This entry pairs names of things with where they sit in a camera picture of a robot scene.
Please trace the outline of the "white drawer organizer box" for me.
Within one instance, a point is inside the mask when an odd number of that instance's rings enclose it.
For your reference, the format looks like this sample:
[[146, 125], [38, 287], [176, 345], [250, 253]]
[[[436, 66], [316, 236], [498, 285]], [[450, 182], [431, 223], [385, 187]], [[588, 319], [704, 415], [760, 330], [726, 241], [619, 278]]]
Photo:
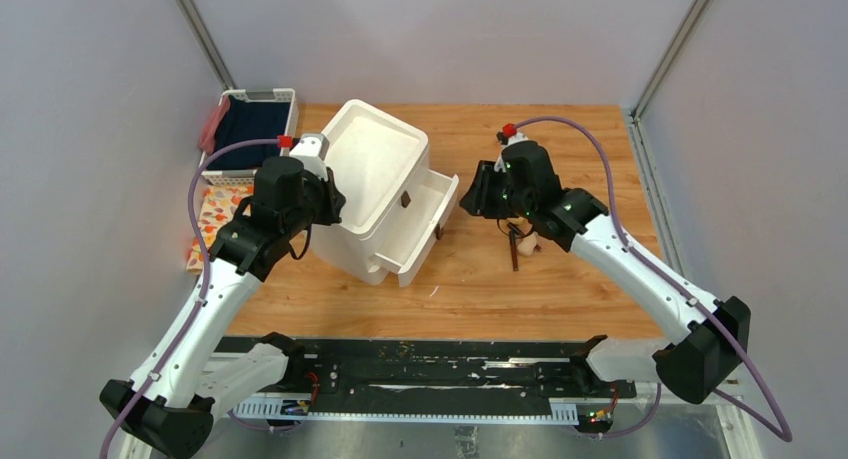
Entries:
[[323, 262], [377, 285], [388, 270], [377, 250], [400, 215], [401, 195], [428, 163], [427, 134], [359, 99], [347, 101], [322, 130], [325, 163], [345, 196], [341, 222], [316, 226], [309, 251]]

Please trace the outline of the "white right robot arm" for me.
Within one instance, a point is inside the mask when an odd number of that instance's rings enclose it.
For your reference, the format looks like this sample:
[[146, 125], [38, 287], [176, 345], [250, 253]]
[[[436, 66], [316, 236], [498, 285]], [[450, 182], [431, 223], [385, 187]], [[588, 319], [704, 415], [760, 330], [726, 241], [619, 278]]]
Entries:
[[571, 369], [571, 382], [596, 396], [613, 380], [646, 375], [678, 398], [701, 404], [741, 364], [751, 310], [693, 285], [615, 222], [588, 191], [565, 188], [545, 148], [513, 126], [498, 133], [497, 160], [482, 160], [463, 210], [485, 219], [525, 219], [532, 232], [592, 264], [646, 311], [664, 338], [649, 361], [627, 361], [621, 346], [593, 347]]

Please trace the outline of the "white drawer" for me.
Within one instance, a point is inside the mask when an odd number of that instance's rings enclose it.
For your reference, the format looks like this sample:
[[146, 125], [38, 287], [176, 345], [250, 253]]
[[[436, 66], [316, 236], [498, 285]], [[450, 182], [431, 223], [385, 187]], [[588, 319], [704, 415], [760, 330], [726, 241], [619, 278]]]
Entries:
[[409, 286], [435, 242], [434, 227], [445, 227], [457, 201], [459, 177], [427, 170], [409, 193], [411, 204], [401, 208], [387, 238], [377, 249], [377, 263], [397, 276], [400, 287]]

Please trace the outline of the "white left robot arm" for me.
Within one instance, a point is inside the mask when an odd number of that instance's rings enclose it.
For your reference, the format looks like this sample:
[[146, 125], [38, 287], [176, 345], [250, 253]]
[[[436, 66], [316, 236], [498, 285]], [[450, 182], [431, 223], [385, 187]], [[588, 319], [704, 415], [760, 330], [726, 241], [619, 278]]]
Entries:
[[170, 458], [197, 454], [215, 423], [232, 416], [252, 394], [271, 385], [293, 392], [320, 387], [307, 370], [304, 347], [279, 333], [216, 372], [204, 367], [246, 301], [284, 258], [301, 260], [297, 236], [341, 220], [346, 199], [325, 158], [322, 134], [274, 139], [278, 152], [253, 177], [253, 192], [237, 205], [212, 244], [202, 244], [201, 275], [155, 349], [126, 380], [112, 379], [100, 394], [113, 422], [99, 454], [106, 457], [118, 432]]

